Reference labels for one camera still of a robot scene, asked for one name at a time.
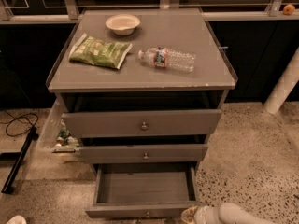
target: open drawer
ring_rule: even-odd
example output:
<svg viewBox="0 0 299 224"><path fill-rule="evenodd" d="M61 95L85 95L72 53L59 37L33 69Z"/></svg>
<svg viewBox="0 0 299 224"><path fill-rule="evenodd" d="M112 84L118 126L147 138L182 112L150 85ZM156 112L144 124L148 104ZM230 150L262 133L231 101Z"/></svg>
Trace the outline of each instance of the open drawer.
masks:
<svg viewBox="0 0 299 224"><path fill-rule="evenodd" d="M180 217L199 205L191 163L103 164L97 167L92 218Z"/></svg>

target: drawer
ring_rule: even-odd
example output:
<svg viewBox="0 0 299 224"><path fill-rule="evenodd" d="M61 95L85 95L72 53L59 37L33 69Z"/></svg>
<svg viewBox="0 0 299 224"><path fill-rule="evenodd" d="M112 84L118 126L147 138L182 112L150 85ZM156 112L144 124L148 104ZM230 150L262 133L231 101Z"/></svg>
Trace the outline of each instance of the drawer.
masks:
<svg viewBox="0 0 299 224"><path fill-rule="evenodd" d="M75 112L152 111L216 108L214 91L126 91L68 94Z"/></svg>
<svg viewBox="0 0 299 224"><path fill-rule="evenodd" d="M64 113L76 138L214 133L219 109Z"/></svg>
<svg viewBox="0 0 299 224"><path fill-rule="evenodd" d="M81 147L87 163L202 161L207 145L141 145Z"/></svg>
<svg viewBox="0 0 299 224"><path fill-rule="evenodd" d="M180 217L200 205L195 171L189 163L99 165L93 218Z"/></svg>

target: green snack bag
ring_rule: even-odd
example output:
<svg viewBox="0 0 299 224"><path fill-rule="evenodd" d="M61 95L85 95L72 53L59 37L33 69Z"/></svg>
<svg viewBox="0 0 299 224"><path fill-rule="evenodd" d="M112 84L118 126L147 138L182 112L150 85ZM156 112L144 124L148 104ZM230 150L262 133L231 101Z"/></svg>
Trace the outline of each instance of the green snack bag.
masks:
<svg viewBox="0 0 299 224"><path fill-rule="evenodd" d="M69 61L120 69L131 47L130 43L106 43L84 34L71 49Z"/></svg>

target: bottle label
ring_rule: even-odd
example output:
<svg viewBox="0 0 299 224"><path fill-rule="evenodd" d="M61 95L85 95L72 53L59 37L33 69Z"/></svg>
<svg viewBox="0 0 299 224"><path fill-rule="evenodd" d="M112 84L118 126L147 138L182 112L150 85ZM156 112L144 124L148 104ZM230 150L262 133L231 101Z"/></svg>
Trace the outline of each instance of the bottle label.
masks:
<svg viewBox="0 0 299 224"><path fill-rule="evenodd" d="M156 55L154 56L154 65L156 67L166 67L168 49L167 48L157 48Z"/></svg>

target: black stand leg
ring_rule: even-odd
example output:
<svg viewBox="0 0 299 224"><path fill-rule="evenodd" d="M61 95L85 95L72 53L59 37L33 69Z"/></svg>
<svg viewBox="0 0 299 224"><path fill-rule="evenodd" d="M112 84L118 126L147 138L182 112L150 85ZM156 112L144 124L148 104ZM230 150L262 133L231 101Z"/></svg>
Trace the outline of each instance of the black stand leg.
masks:
<svg viewBox="0 0 299 224"><path fill-rule="evenodd" d="M26 137L26 140L25 140L25 143L23 144L22 148L21 148L21 152L19 153L19 157L16 159L11 171L10 171L10 174L7 178L7 181L6 181L6 184L3 186L2 188L2 193L5 193L5 194L11 194L13 192L13 188L11 187L13 181L15 180L16 178L16 175L20 169L20 166L21 166L21 163L26 155L26 152L28 150L28 147L30 146L31 144L31 141L36 137L36 127L33 126L30 130L30 132L27 134L27 137Z"/></svg>

